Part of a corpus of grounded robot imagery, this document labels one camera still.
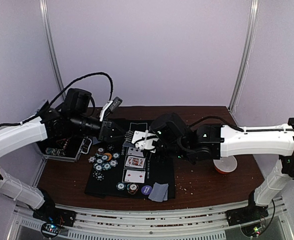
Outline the blue green fifty chip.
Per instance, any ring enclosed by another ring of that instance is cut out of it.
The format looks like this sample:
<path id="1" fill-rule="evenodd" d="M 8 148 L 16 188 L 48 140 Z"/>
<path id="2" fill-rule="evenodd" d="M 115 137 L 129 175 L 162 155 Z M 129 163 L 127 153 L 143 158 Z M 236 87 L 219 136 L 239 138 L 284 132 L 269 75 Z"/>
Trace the blue green fifty chip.
<path id="1" fill-rule="evenodd" d="M 117 153 L 117 152 L 115 152 L 115 153 L 112 155 L 112 158 L 116 160 L 116 159 L 120 158 L 120 154 Z"/>

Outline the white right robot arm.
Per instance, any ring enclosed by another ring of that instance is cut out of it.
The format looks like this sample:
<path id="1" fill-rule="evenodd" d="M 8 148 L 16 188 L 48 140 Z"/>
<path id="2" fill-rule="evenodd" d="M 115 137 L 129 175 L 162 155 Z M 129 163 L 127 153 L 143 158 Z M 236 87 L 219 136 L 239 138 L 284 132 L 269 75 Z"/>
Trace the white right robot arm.
<path id="1" fill-rule="evenodd" d="M 143 152 L 176 155 L 192 163 L 239 155 L 277 155 L 272 172 L 251 191 L 248 205 L 226 212 L 230 226 L 267 217 L 273 198 L 294 180 L 294 117 L 267 127 L 239 127 L 223 118 L 212 124 L 200 119 L 195 126 L 192 130 L 178 114 L 166 113 L 153 120 L 147 130 L 128 131 L 125 140 Z"/>

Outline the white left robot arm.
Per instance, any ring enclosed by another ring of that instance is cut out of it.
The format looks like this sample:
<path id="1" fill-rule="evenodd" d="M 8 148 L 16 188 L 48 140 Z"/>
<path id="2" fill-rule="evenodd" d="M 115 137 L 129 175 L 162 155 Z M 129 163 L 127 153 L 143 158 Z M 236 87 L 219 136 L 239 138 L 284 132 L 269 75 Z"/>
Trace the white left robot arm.
<path id="1" fill-rule="evenodd" d="M 52 108 L 52 104 L 58 99 L 55 97 L 36 114 L 17 123 L 0 124 L 0 159 L 9 159 L 14 154 L 19 157 L 28 156 L 24 153 L 29 145 L 42 142 L 47 139 L 58 140 L 73 135 L 94 136 L 99 141 L 108 142 L 112 139 L 112 122 L 106 120 L 106 115 L 112 113 L 119 99 L 110 98 L 99 114 L 99 118 L 85 116 L 90 95 L 81 89 L 73 89 L 71 86 L 83 79 L 104 76 L 107 77 L 110 88 L 113 88 L 112 78 L 104 72 L 94 72 L 81 76 L 69 83 L 62 92 L 67 92 L 62 104 Z M 10 176 L 0 167 L 0 194 L 14 201 L 25 203 L 32 211 L 46 222 L 54 222 L 59 217 L 58 209 L 49 194 L 36 187 Z"/>

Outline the purple small blind button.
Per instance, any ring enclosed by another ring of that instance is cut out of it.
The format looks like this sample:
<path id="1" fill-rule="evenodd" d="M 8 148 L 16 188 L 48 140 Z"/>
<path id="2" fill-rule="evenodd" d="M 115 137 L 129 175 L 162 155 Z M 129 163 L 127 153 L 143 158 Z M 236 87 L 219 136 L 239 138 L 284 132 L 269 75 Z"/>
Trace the purple small blind button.
<path id="1" fill-rule="evenodd" d="M 142 188 L 141 188 L 141 193 L 145 196 L 148 196 L 152 191 L 152 187 L 150 185 L 144 185 Z"/>

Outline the mixed colour chip stack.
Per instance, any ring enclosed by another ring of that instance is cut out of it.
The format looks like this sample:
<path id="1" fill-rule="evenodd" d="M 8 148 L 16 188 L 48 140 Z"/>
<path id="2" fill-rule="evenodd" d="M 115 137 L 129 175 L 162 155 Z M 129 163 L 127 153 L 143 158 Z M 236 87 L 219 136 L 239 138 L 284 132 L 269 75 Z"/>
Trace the mixed colour chip stack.
<path id="1" fill-rule="evenodd" d="M 135 195 L 139 189 L 139 185 L 135 183 L 129 183 L 127 185 L 127 191 L 130 195 Z"/>

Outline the orange big blind button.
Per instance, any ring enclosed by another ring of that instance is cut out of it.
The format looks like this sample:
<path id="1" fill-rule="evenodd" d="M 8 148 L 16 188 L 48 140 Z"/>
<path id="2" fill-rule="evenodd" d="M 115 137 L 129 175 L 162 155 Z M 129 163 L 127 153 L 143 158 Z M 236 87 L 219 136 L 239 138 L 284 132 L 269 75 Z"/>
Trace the orange big blind button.
<path id="1" fill-rule="evenodd" d="M 112 154 L 111 153 L 108 153 L 106 152 L 103 156 L 102 156 L 102 159 L 106 162 L 110 161 L 112 159 Z"/>

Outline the blue backed card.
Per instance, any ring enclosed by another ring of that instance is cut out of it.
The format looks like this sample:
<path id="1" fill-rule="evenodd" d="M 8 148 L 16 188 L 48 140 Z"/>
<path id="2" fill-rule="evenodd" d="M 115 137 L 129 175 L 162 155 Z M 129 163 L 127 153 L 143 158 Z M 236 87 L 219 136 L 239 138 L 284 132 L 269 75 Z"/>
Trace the blue backed card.
<path id="1" fill-rule="evenodd" d="M 153 187 L 148 199 L 154 202 L 162 202 L 164 200 L 165 189 L 163 187 L 155 186 Z"/>
<path id="2" fill-rule="evenodd" d="M 153 199 L 156 202 L 163 202 L 163 201 L 167 201 L 168 200 L 168 188 L 169 188 L 169 184 L 165 183 L 165 184 L 159 184 L 159 183 L 155 183 L 154 184 L 154 196 Z"/>

